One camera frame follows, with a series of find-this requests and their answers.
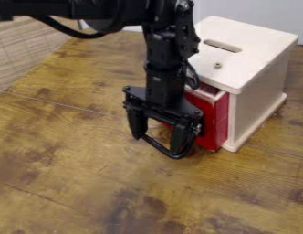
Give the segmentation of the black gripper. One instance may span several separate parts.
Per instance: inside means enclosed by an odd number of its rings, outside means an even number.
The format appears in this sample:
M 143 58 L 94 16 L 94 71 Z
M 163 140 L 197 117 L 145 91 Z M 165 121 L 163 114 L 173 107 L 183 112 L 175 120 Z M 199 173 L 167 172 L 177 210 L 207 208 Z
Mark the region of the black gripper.
M 199 76 L 189 61 L 178 67 L 163 69 L 146 64 L 146 86 L 125 86 L 123 107 L 127 112 L 129 125 L 137 140 L 146 137 L 149 119 L 155 119 L 174 128 L 170 141 L 170 153 L 187 155 L 197 134 L 201 133 L 203 112 L 185 97 L 186 86 L 199 88 Z

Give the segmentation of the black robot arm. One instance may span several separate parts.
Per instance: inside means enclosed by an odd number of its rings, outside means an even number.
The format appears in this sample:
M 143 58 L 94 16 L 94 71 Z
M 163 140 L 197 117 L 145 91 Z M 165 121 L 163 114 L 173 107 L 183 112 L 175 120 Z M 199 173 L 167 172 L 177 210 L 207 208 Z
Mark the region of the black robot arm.
M 190 153 L 205 121 L 185 98 L 185 90 L 201 86 L 189 62 L 201 43 L 194 7 L 193 0 L 0 0 L 0 21 L 30 16 L 71 37 L 94 39 L 142 27 L 147 83 L 123 88 L 123 107 L 134 138 L 173 159 Z

